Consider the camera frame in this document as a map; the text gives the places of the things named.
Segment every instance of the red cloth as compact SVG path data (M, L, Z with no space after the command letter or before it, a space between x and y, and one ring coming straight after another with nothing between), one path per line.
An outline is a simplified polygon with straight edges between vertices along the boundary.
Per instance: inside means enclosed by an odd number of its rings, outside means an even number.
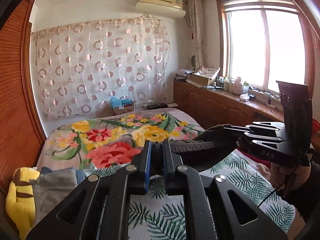
M256 163L262 163L263 165L266 165L269 169L271 169L271 163L268 161L264 161L264 160L260 160L256 157L253 157L252 155L245 153L243 151L241 151L240 149L237 148L237 150L239 150L243 155L247 156L248 158L250 158L251 160L255 161Z

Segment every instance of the metal bolt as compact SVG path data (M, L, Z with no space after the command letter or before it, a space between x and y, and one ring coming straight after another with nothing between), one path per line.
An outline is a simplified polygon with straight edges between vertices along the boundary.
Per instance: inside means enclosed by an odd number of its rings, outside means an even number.
M226 177L221 174L216 175L214 178L216 179L217 182L225 182L226 181Z
M129 165L126 166L126 170L127 171L135 171L136 168L137 167L135 165L133 165L133 164L129 164Z
M88 180L91 181L91 182L97 181L98 180L98 176L96 174L91 174L88 177Z
M188 167L186 165L179 165L178 166L178 171L185 172L187 170L188 170Z

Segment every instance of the box with blue plastic bag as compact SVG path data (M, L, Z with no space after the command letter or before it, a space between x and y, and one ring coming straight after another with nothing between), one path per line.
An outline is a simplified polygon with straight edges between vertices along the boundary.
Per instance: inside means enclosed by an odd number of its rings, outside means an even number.
M134 111L133 102L131 99L118 99L116 97L112 97L110 104L114 115L125 114Z

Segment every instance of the polka dot curtain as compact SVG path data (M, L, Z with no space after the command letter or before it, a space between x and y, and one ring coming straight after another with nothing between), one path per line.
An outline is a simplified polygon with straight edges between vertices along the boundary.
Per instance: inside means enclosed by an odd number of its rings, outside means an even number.
M38 85L49 117L98 112L112 96L163 102L170 42L159 19L58 26L33 34Z

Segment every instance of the stuffed toy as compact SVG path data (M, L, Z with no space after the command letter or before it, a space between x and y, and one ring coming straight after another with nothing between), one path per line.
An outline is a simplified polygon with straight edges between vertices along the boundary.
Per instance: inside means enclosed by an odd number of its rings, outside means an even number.
M21 240L33 228L36 217L36 206L29 179L38 179L39 171L32 168L19 168L13 173L5 203L7 214L16 224Z

